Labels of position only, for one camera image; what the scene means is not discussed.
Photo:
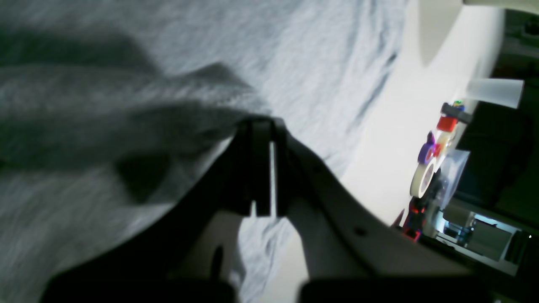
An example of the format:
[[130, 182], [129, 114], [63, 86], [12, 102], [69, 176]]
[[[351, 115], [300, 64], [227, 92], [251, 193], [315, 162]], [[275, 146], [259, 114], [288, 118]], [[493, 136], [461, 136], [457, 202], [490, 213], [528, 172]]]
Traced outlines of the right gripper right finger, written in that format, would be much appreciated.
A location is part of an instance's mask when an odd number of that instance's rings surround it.
[[298, 232], [309, 281], [299, 303], [487, 303], [461, 264], [381, 222], [325, 163], [274, 124], [276, 211]]

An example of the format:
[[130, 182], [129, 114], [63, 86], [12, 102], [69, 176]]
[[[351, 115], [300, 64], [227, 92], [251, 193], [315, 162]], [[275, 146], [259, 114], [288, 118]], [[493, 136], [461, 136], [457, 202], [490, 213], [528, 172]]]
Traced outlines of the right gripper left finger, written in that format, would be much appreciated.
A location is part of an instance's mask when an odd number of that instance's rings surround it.
[[243, 217], [270, 215], [270, 121], [240, 125], [227, 150], [158, 222], [56, 275], [42, 303], [235, 303], [226, 270]]

